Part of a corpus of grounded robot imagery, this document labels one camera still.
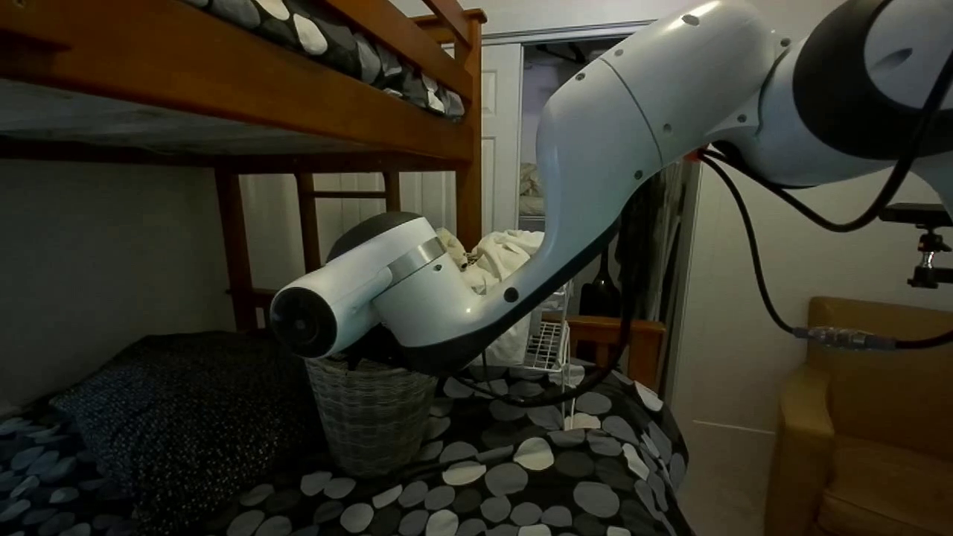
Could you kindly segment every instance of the wicker basket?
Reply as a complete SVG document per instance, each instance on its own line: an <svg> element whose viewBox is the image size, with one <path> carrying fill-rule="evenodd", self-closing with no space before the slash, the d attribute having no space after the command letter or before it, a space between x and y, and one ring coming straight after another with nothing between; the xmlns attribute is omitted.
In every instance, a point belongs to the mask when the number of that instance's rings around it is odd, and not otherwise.
<svg viewBox="0 0 953 536"><path fill-rule="evenodd" d="M329 456L352 475L386 475L413 462L428 426L434 377L343 356L307 359Z"/></svg>

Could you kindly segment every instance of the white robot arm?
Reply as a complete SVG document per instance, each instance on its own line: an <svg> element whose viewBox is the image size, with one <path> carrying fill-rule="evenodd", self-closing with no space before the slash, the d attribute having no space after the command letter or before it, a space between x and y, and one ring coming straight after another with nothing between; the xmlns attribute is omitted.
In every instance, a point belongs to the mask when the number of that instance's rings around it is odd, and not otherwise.
<svg viewBox="0 0 953 536"><path fill-rule="evenodd" d="M277 292L271 326L317 356L381 323L408 368L454 373L584 267L660 167L709 142L781 183L886 167L949 54L953 0L849 0L798 44L743 2L700 2L618 41L545 105L545 240L520 270L477 295L422 218L381 213ZM918 173L953 207L953 94Z"/></svg>

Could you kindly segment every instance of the black and white blanket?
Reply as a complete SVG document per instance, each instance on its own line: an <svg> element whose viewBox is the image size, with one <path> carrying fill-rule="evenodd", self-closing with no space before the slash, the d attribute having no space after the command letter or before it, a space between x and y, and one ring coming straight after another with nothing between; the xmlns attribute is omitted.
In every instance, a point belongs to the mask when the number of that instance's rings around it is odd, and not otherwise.
<svg viewBox="0 0 953 536"><path fill-rule="evenodd" d="M0 532L690 532L688 451L653 389L609 376L569 408L516 408L484 389L550 383L468 377L437 386L417 462L358 480L295 356L255 335L148 335L0 420Z"/></svg>
<svg viewBox="0 0 953 536"><path fill-rule="evenodd" d="M437 87L432 76L408 67L386 48L355 32L317 0L186 0L230 23L259 32L277 44L300 49L337 72L361 76L384 91L432 109L446 119L459 119L465 105L454 91Z"/></svg>

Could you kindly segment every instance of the pillow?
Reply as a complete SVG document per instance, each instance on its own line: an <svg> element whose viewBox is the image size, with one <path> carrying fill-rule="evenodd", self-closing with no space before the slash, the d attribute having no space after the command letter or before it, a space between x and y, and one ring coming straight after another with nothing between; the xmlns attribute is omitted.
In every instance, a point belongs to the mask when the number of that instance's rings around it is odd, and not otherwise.
<svg viewBox="0 0 953 536"><path fill-rule="evenodd" d="M200 527L320 447L303 362L245 334L146 335L52 405L137 502L137 532Z"/></svg>

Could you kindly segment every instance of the wooden bed frame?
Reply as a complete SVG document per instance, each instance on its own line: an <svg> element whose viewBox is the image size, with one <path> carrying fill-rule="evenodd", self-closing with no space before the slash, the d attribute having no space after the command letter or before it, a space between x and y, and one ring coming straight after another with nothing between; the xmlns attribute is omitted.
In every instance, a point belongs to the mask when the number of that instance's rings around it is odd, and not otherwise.
<svg viewBox="0 0 953 536"><path fill-rule="evenodd" d="M317 262L309 173L384 173L386 207L395 207L399 170L453 170L454 233L465 243L477 243L483 234L484 14L465 11L453 0L426 0L432 9L426 17L404 17L386 0L323 2L368 41L459 91L465 119L450 121L417 109L183 0L6 0L0 2L0 84L6 84L0 94L17 90L27 100L38 99L27 109L9 109L0 99L0 158L210 167L239 329L255 329L259 306L271 297L249 277L239 189L245 173L298 175L307 267ZM91 134L88 140L82 128L67 131L55 119L35 119L48 109L42 99L116 106L106 119L121 125L121 136Z"/></svg>

